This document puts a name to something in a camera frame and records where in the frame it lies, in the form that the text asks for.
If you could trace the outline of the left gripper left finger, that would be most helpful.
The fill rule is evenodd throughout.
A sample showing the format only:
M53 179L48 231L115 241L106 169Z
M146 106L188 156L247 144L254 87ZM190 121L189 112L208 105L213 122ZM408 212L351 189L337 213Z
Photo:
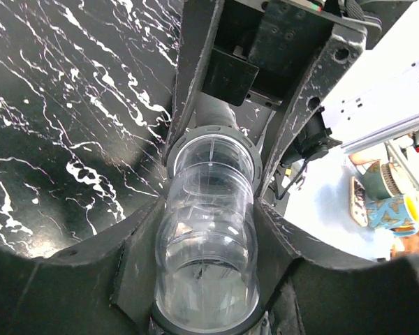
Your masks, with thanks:
M0 247L0 334L147 334L163 198L50 258Z

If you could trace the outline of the patterned mug on far table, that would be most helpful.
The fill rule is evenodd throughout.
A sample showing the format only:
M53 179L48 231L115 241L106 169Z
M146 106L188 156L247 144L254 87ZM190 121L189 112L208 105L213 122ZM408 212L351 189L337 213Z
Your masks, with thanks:
M368 226L390 230L395 237L408 237L419 231L417 202L409 195L365 203Z

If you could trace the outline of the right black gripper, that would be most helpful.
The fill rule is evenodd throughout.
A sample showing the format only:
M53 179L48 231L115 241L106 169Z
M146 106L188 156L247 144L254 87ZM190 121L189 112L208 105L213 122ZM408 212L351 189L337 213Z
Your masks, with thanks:
M361 1L227 1L225 6L223 0L185 1L162 163L185 133L202 88L235 106L252 95L266 106L281 105L308 65L267 126L262 198L283 154L324 98L366 43L371 49L380 39L382 20L361 6ZM336 27L367 33L333 33Z

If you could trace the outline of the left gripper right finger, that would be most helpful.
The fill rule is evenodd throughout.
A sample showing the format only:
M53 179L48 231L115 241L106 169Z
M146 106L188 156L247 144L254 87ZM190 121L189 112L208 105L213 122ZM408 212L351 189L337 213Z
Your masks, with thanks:
M260 302L273 334L419 334L419 255L372 262L254 202Z

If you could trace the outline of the clear plastic canister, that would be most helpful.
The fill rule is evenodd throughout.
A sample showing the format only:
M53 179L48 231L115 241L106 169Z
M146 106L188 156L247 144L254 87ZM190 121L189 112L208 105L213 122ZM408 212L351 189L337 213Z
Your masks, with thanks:
M181 149L156 235L156 319L175 334L241 334L256 319L253 161L237 140Z

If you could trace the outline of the green cup on far table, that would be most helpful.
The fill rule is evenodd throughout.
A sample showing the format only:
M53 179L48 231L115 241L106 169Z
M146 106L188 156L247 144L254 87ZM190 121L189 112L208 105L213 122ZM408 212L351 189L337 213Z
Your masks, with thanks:
M363 185L367 196L371 200L384 200L401 195L393 172L396 172L392 163L373 162L363 175Z

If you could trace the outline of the smartphone on far table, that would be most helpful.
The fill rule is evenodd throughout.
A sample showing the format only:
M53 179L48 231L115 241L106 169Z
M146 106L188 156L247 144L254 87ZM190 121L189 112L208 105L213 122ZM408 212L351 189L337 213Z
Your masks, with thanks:
M365 187L355 177L350 179L350 215L361 227L368 226Z

